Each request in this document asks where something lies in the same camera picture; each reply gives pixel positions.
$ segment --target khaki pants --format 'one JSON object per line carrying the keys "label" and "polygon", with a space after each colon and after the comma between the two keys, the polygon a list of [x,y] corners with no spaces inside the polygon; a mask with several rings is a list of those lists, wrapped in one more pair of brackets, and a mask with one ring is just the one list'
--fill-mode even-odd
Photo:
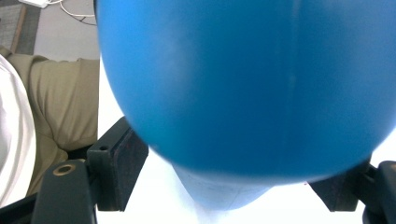
{"label": "khaki pants", "polygon": [[41,56],[2,54],[26,88],[35,120],[35,169],[28,195],[38,192],[44,172],[67,160],[67,151],[97,140],[99,61],[55,62]]}

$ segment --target white cloth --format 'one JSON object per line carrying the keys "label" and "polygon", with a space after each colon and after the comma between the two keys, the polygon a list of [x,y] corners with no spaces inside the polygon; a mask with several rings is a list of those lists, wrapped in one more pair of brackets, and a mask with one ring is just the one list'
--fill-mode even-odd
{"label": "white cloth", "polygon": [[26,89],[0,55],[0,207],[26,196],[35,165],[35,125]]}

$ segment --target gray carpet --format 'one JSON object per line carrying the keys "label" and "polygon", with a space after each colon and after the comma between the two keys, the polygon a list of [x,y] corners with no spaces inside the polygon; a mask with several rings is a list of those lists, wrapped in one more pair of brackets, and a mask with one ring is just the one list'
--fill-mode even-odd
{"label": "gray carpet", "polygon": [[41,8],[18,0],[0,0],[0,44],[16,53],[33,54]]}

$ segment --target white floor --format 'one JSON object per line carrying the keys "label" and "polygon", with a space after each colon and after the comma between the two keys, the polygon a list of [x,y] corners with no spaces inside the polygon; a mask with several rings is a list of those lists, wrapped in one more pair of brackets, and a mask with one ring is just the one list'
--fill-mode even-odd
{"label": "white floor", "polygon": [[[93,15],[92,0],[64,0],[63,4],[64,8],[73,14]],[[94,18],[84,21],[95,23]],[[48,5],[41,10],[35,54],[56,61],[99,59],[96,30],[96,26],[84,24],[67,15],[62,11],[60,4]]]}

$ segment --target cable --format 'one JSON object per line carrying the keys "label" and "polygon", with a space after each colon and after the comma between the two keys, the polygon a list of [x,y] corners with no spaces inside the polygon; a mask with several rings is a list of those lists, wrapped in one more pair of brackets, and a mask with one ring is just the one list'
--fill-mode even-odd
{"label": "cable", "polygon": [[49,0],[47,4],[49,4],[49,5],[59,4],[59,5],[61,6],[62,11],[63,11],[64,13],[66,13],[67,15],[69,15],[71,18],[73,18],[73,19],[75,19],[75,20],[77,20],[77,21],[79,21],[79,22],[82,22],[82,23],[84,23],[84,24],[87,24],[87,25],[96,26],[96,24],[94,24],[94,23],[89,23],[89,22],[85,22],[85,21],[84,21],[84,20],[87,19],[87,18],[93,18],[93,17],[95,17],[95,15],[79,15],[79,14],[71,13],[71,12],[69,12],[69,11],[64,7],[63,1],[64,1],[64,0],[58,0],[58,1],[52,2],[52,0]]}
{"label": "cable", "polygon": [[70,16],[72,16],[72,17],[95,17],[95,15],[78,15],[78,14],[73,14],[73,13],[67,11],[66,8],[64,8],[64,4],[62,4],[62,1],[63,1],[63,0],[60,0],[60,1],[59,1],[59,3],[61,4],[62,10],[63,10],[65,13],[69,14]]}

